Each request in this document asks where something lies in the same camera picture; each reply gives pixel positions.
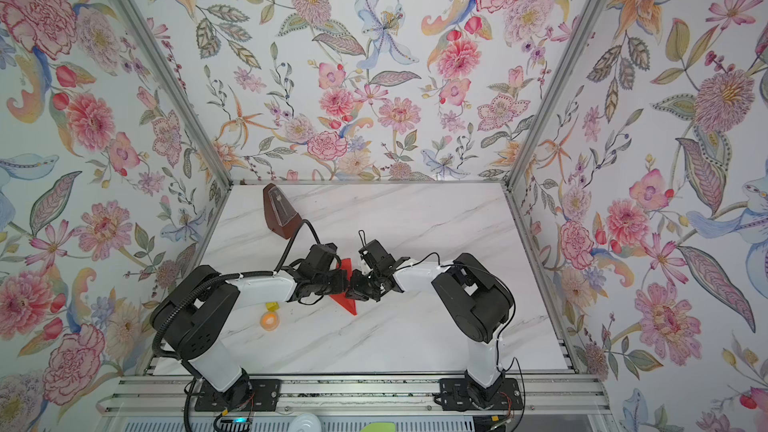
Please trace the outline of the red square paper sheet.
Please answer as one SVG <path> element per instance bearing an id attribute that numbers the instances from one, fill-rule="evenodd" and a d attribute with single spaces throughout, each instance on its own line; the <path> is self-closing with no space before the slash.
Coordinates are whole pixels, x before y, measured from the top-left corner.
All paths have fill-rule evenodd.
<path id="1" fill-rule="evenodd" d="M 341 270 L 343 271 L 343 277 L 345 279 L 346 288 L 337 294 L 330 295 L 330 298 L 341 306 L 344 310 L 349 312 L 352 316 L 357 315 L 356 301 L 348 298 L 346 292 L 349 288 L 350 279 L 353 275 L 353 264 L 350 258 L 345 258 L 341 261 Z"/>

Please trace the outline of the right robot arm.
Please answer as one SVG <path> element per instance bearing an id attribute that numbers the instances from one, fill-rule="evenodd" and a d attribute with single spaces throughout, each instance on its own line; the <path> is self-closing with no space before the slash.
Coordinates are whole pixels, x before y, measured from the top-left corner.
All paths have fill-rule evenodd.
<path id="1" fill-rule="evenodd" d="M 468 384 L 485 394 L 501 387 L 506 369 L 500 340 L 516 312 L 514 296 L 501 279 L 469 253 L 446 263 L 436 252 L 421 259 L 396 259 L 373 240 L 359 254 L 364 268 L 351 273 L 347 298 L 379 302 L 390 292 L 435 293 L 468 340 Z"/>

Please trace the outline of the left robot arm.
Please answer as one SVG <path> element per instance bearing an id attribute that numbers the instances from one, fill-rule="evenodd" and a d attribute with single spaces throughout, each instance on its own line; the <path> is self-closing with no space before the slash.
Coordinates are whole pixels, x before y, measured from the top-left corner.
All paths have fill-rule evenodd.
<path id="1" fill-rule="evenodd" d="M 221 274 L 200 265 L 152 313 L 153 354 L 179 362 L 222 397 L 243 401 L 251 395 L 249 374 L 220 339 L 230 316 L 269 302 L 343 295 L 351 273 L 352 262 L 332 243 L 315 244 L 275 270 Z"/>

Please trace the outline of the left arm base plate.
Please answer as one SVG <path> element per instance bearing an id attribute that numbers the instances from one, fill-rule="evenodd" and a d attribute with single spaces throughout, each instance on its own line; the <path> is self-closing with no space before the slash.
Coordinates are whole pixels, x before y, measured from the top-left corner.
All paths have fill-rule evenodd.
<path id="1" fill-rule="evenodd" d="M 240 380 L 227 391 L 219 392 L 208 381 L 203 381 L 194 402 L 194 411 L 275 412 L 281 385 L 279 379 L 250 379 L 248 385 Z"/>

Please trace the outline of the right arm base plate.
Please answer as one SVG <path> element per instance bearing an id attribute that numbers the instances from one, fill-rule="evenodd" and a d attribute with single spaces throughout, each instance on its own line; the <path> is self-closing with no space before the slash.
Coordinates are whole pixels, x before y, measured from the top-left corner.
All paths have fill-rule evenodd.
<path id="1" fill-rule="evenodd" d="M 466 377 L 439 380 L 433 401 L 443 411 L 522 411 L 524 394 L 514 378 L 500 377 L 489 388 L 483 388 Z"/>

